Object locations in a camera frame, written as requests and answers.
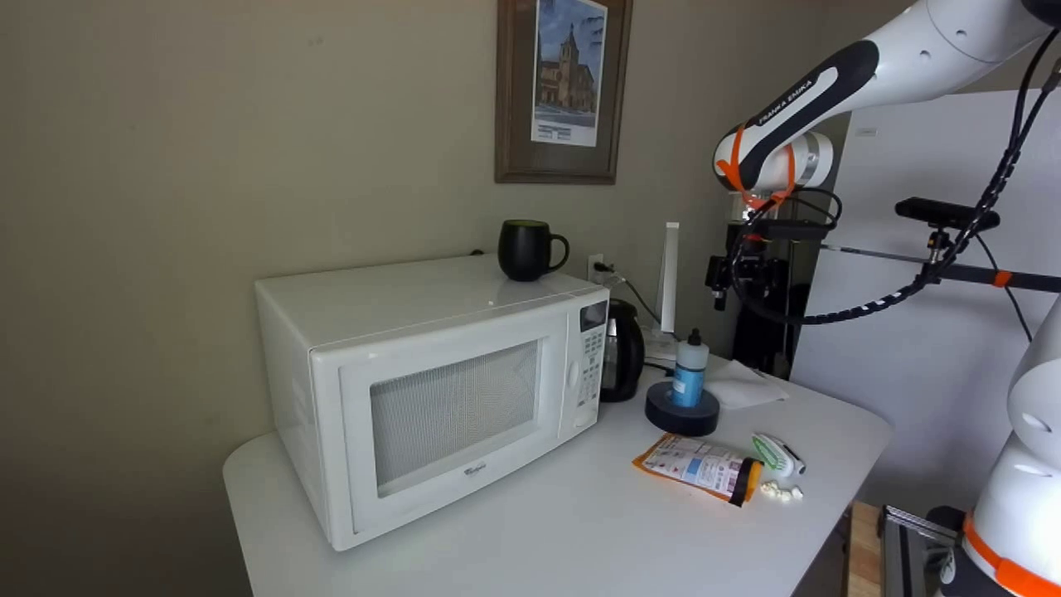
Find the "white microwave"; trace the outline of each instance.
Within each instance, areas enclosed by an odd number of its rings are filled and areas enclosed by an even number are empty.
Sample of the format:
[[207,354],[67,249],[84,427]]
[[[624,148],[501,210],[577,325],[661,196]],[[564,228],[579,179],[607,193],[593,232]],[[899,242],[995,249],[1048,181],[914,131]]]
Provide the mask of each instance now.
[[334,549],[598,425],[607,288],[492,254],[254,283],[273,421]]

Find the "microwave door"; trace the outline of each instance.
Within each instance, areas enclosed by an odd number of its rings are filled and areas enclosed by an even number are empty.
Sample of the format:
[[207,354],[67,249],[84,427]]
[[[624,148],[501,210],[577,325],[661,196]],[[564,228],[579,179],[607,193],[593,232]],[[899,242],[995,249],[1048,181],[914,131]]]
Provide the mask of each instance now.
[[354,530],[451,504],[558,441],[568,328],[501,318],[343,364]]

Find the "cable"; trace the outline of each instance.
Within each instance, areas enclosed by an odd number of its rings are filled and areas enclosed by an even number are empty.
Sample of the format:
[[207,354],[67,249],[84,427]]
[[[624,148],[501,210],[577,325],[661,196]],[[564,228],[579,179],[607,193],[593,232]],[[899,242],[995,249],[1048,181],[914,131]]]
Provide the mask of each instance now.
[[[956,259],[967,249],[967,238],[983,228],[983,218],[984,213],[995,210],[999,196],[1005,193],[1007,186],[1007,176],[1015,171],[1018,160],[1020,160],[1020,145],[1039,119],[1039,109],[1046,107],[1046,98],[1059,89],[1061,81],[1061,61],[1054,61],[1052,77],[1046,79],[1030,111],[1026,115],[1026,101],[1029,101],[1029,89],[1030,89],[1030,79],[1036,79],[1036,69],[1041,61],[1041,57],[1048,51],[1048,47],[1054,43],[1059,30],[1052,30],[1036,57],[1029,60],[1026,67],[1026,77],[1020,77],[1020,89],[1018,89],[1018,98],[1015,98],[1015,119],[1010,119],[1010,138],[1005,145],[1005,152],[999,157],[999,166],[993,171],[993,181],[983,190],[983,199],[974,201],[974,213],[971,218],[966,221],[966,228],[959,228],[956,242],[944,249],[944,254],[939,262],[924,262],[921,270],[905,283],[901,288],[897,288],[892,295],[881,295],[875,302],[863,302],[863,305],[851,305],[851,307],[838,307],[838,311],[826,311],[826,316],[783,316],[783,311],[773,311],[771,305],[764,305],[760,299],[752,299],[743,283],[732,284],[732,291],[764,318],[771,321],[797,321],[797,325],[833,325],[833,321],[850,321],[850,318],[866,318],[866,316],[875,316],[875,311],[887,311],[912,295],[920,295],[929,283],[939,283],[939,268],[944,266],[956,266]],[[746,242],[740,245],[740,253],[732,254],[732,270],[736,266],[750,259],[746,253]]]
[[593,270],[610,276],[610,283],[616,284],[627,284],[636,305],[661,325],[658,307],[649,307],[649,302],[636,291],[636,284],[627,276],[621,276],[610,262],[593,262]]
[[616,276],[621,284],[627,284],[634,291],[634,299],[639,302],[639,307],[661,325],[661,316],[646,305],[646,299],[636,291],[636,284],[627,276]]
[[841,199],[833,190],[826,190],[826,186],[800,186],[800,193],[818,193],[835,205],[835,210],[824,210],[824,205],[797,196],[797,205],[806,205],[806,210],[818,213],[830,228],[841,218]]
[[[999,270],[995,253],[989,249],[984,234],[971,234],[971,238],[984,249],[993,268]],[[1015,316],[1018,316],[1018,321],[1020,321],[1020,328],[1026,328],[1026,339],[1029,339],[1029,343],[1030,343],[1030,328],[1029,328],[1029,318],[1026,318],[1026,307],[1020,307],[1018,295],[1015,295],[1007,284],[1005,284],[1005,295],[1007,295],[1007,302],[1015,305]]]

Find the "bottle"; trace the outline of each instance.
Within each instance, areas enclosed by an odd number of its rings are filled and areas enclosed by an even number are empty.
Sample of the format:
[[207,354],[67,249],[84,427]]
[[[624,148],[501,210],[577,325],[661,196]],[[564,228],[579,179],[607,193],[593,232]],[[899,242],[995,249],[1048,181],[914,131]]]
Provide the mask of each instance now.
[[710,352],[700,339],[700,328],[694,328],[689,339],[676,343],[676,371],[672,371],[676,409],[700,409],[707,359]]

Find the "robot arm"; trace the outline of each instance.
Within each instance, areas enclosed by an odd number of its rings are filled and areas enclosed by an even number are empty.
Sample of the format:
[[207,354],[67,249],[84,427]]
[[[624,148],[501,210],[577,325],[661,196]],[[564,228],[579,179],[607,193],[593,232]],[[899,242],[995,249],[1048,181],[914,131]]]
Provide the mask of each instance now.
[[718,176],[750,196],[824,186],[833,171],[833,141],[809,131],[816,122],[967,86],[1059,18],[1061,0],[920,0],[736,126],[718,148]]
[[[1052,26],[1061,26],[1061,0],[920,0],[736,126],[718,148],[718,176],[746,199],[824,186],[833,169],[833,141],[809,131],[816,122],[859,107],[929,98],[967,86],[1048,35]],[[1015,594],[1061,594],[1059,377],[1061,299],[1015,374],[1007,400],[1015,436],[974,514],[966,517],[966,552]]]

